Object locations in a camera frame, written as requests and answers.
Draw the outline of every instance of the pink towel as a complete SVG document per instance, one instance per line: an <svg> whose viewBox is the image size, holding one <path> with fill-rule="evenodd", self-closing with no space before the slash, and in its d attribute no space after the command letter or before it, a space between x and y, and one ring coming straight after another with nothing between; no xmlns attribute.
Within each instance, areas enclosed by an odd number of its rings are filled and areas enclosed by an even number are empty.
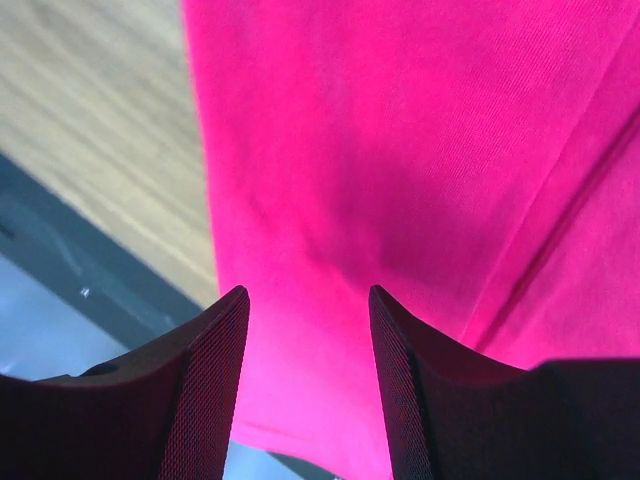
<svg viewBox="0 0 640 480"><path fill-rule="evenodd" d="M184 0L232 437L389 453L367 294L500 361L640 353L638 0Z"/></svg>

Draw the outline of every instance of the blue-gray surface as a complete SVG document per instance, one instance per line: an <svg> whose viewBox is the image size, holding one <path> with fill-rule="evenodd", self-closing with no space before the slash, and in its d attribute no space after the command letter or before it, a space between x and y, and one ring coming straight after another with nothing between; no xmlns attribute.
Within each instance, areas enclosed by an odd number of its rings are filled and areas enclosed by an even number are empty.
<svg viewBox="0 0 640 480"><path fill-rule="evenodd" d="M127 350L0 253L0 373L79 375ZM224 480L298 480L272 456L231 442Z"/></svg>

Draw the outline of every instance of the pink fabric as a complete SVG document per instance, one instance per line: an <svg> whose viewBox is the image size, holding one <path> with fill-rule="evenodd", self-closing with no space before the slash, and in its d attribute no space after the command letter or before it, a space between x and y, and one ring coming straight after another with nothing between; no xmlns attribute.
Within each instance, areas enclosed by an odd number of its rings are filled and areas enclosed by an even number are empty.
<svg viewBox="0 0 640 480"><path fill-rule="evenodd" d="M223 291L251 296L232 437L390 463L379 283L496 359L640 352L638 0L184 0Z"/></svg>

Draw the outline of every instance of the wooden table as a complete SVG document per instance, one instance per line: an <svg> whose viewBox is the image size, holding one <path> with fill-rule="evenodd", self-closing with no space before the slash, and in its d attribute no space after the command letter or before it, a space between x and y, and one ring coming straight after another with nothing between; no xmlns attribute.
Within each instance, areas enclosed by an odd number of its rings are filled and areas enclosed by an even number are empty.
<svg viewBox="0 0 640 480"><path fill-rule="evenodd" d="M0 149L202 306L218 296L178 0L0 0Z"/></svg>

